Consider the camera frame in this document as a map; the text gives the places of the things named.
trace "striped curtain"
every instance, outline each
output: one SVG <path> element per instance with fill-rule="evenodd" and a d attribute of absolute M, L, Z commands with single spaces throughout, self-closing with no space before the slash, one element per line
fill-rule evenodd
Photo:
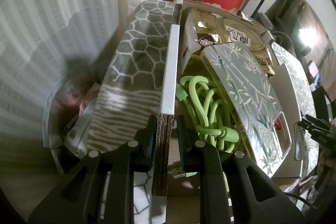
<path fill-rule="evenodd" d="M 0 0 L 0 187 L 24 219 L 59 180 L 42 142 L 50 90 L 81 63 L 108 65 L 142 1 Z"/>

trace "barcode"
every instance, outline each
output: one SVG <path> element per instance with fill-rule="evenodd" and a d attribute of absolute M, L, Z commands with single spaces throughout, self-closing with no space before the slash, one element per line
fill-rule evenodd
<path fill-rule="evenodd" d="M 75 130 L 71 130 L 71 132 L 69 134 L 69 137 L 74 140 L 75 137 L 76 137 L 76 134 L 77 134 L 77 132 Z"/>

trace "black cable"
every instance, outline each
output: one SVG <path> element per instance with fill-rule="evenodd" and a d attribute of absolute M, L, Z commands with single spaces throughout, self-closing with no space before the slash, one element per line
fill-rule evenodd
<path fill-rule="evenodd" d="M 317 209 L 313 204 L 309 203 L 307 200 L 305 200 L 304 198 L 298 196 L 298 195 L 294 195 L 294 194 L 291 194 L 291 193 L 285 193 L 287 196 L 290 196 L 291 198 L 296 198 L 300 201 L 302 201 L 305 205 L 309 206 L 310 208 L 313 208 L 313 209 Z"/>

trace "white curtain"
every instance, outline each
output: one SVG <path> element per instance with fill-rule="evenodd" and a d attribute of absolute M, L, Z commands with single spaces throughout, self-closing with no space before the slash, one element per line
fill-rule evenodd
<path fill-rule="evenodd" d="M 42 143 L 51 88 L 80 63 L 108 65 L 142 1 L 0 0 L 0 186 L 24 219 L 59 179 Z"/>

